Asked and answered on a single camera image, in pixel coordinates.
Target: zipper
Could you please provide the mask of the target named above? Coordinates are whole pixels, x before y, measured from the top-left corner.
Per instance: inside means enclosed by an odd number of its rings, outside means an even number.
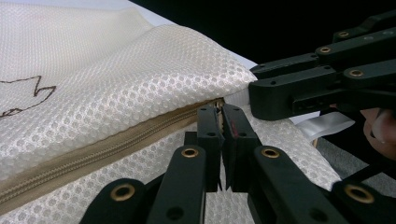
[[[46,170],[44,172],[42,171],[41,173],[35,173],[35,171],[31,171],[30,172],[31,174],[22,174],[22,175],[24,175],[24,177],[21,178],[22,181],[18,184],[16,184],[16,182],[19,182],[18,175],[15,177],[11,177],[11,180],[5,180],[4,182],[8,182],[8,183],[6,183],[6,184],[0,183],[0,189],[5,189],[0,192],[0,215],[3,215],[7,211],[11,211],[12,209],[15,209],[16,207],[21,206],[24,203],[28,203],[28,202],[26,202],[27,200],[22,199],[22,202],[16,203],[15,206],[12,206],[14,204],[9,203],[12,199],[15,199],[21,195],[25,195],[28,191],[31,191],[32,189],[35,189],[39,186],[43,186],[51,180],[54,180],[57,178],[62,178],[63,175],[70,174],[70,173],[72,173],[76,170],[79,170],[79,169],[84,169],[84,167],[86,167],[90,164],[93,164],[93,163],[99,162],[99,161],[103,161],[109,157],[117,155],[128,148],[138,145],[139,143],[141,143],[142,141],[145,141],[146,139],[150,138],[151,136],[155,135],[156,133],[164,131],[166,128],[168,128],[172,125],[176,125],[176,124],[182,122],[183,120],[189,119],[190,121],[188,121],[187,123],[183,123],[182,127],[179,127],[179,128],[186,127],[187,125],[190,125],[196,121],[198,107],[205,105],[205,104],[212,104],[214,106],[219,106],[220,104],[222,104],[222,102],[223,102],[222,99],[217,99],[214,101],[204,102],[204,103],[200,103],[200,104],[186,106],[181,109],[177,109],[172,113],[172,115],[169,118],[167,118],[167,116],[166,116],[167,114],[163,115],[163,117],[165,117],[165,118],[159,118],[160,116],[158,116],[157,118],[154,118],[154,119],[163,119],[159,122],[157,121],[157,123],[155,123],[155,121],[150,120],[149,122],[154,122],[155,124],[148,125],[147,129],[144,129],[142,132],[137,133],[133,137],[131,137],[131,135],[129,135],[127,133],[125,133],[124,135],[128,136],[128,138],[123,139],[123,141],[120,141],[119,139],[117,139],[117,137],[115,137],[116,140],[113,139],[112,141],[113,142],[116,141],[118,143],[116,143],[110,147],[105,147],[103,149],[100,149],[99,151],[97,148],[93,148],[95,150],[95,152],[89,153],[88,155],[77,158],[75,160],[72,159],[71,161],[64,163],[62,165],[55,164],[54,167],[50,167],[50,168],[47,167]],[[72,155],[73,152],[74,151],[70,152],[69,157],[73,158],[73,155]]]

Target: beige zipper tape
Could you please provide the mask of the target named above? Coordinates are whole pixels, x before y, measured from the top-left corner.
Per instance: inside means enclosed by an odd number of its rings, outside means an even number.
[[[189,105],[76,149],[0,183],[0,215],[159,141],[196,122],[196,110],[222,99]]]

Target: drawing on fabric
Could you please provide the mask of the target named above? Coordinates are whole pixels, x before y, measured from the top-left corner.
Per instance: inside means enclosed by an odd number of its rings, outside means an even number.
[[[41,76],[14,81],[0,80],[0,119],[19,114],[50,98],[56,86],[39,88],[40,81]]]

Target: zipper teeth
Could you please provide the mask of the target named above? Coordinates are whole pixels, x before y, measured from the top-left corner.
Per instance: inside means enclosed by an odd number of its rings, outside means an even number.
[[[157,133],[157,132],[165,129],[166,127],[169,127],[170,125],[177,123],[178,121],[187,119],[187,118],[192,117],[196,114],[197,114],[196,109],[189,110],[184,113],[178,114],[170,119],[164,120],[163,122],[148,128],[144,132],[138,134],[136,137],[128,139],[125,142],[117,144],[113,147],[108,147],[105,150],[101,150],[100,152],[92,153],[91,155],[88,155],[88,156],[81,158],[77,161],[67,163],[61,167],[47,171],[41,175],[32,177],[32,178],[28,179],[27,181],[24,181],[23,183],[20,183],[19,185],[15,186],[11,189],[1,192],[0,193],[0,204],[4,203],[14,197],[17,197],[18,195],[26,192],[27,190],[33,189],[33,188],[37,187],[38,185],[48,182],[51,179],[54,179],[58,176],[67,174],[71,171],[77,170],[80,167],[83,167],[83,166],[93,163],[95,161],[99,161],[106,157],[112,156],[116,153],[119,153],[119,152],[123,151],[124,149],[131,147],[133,145],[136,145],[137,143],[145,140],[146,138],[152,136],[154,133]]]

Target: black line drawing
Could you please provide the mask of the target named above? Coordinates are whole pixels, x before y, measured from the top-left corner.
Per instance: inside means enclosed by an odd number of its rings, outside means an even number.
[[[0,94],[4,97],[7,91],[19,89],[20,94],[15,95],[7,100],[7,103],[0,105],[0,120],[6,119],[10,116],[21,113],[24,110],[30,109],[42,104],[55,92],[56,86],[39,88],[41,76],[28,77],[25,79],[17,79],[13,81],[0,80]],[[29,84],[33,87],[32,90],[21,90],[20,87],[26,87]]]

